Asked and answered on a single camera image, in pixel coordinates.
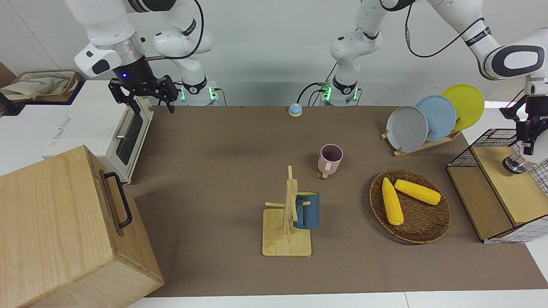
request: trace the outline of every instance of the woven tray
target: woven tray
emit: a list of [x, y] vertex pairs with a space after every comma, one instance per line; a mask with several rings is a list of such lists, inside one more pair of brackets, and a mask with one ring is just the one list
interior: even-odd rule
[[[396, 190], [402, 206], [403, 224], [392, 226], [386, 218], [381, 189], [385, 177], [392, 184], [400, 179], [433, 189], [442, 195], [441, 201], [438, 205], [431, 206]], [[444, 236], [451, 225], [451, 210], [443, 193], [429, 179], [413, 171], [391, 169], [379, 174], [371, 184], [369, 201], [373, 213], [382, 226], [388, 232], [407, 242], [415, 244], [433, 242]]]

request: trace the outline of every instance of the corn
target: corn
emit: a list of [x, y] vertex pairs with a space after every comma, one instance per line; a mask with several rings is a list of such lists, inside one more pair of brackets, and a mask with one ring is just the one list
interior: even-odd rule
[[404, 180], [397, 180], [394, 188], [408, 196], [426, 202], [432, 206], [437, 205], [442, 198], [442, 196], [435, 190]]
[[388, 222], [393, 226], [403, 223], [402, 206], [399, 203], [396, 190], [388, 178], [383, 179], [383, 201]]

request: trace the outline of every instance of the small wooden cabinet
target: small wooden cabinet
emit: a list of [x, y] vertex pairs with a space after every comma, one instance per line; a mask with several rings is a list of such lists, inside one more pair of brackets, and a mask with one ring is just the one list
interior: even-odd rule
[[163, 285], [133, 198], [105, 172], [81, 146], [0, 177], [0, 307], [127, 307]]

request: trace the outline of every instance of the yellow plate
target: yellow plate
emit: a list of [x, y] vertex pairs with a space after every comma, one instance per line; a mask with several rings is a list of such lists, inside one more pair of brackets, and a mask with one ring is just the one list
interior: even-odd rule
[[458, 122], [454, 130], [466, 129], [478, 122], [485, 109], [483, 94], [469, 84], [456, 84], [442, 93], [455, 107]]

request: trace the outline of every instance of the pink mug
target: pink mug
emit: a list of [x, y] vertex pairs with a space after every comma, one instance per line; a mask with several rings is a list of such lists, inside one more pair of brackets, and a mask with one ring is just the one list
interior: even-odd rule
[[329, 174], [335, 173], [339, 163], [343, 159], [343, 150], [336, 144], [326, 144], [319, 151], [318, 169], [322, 178], [326, 179]]

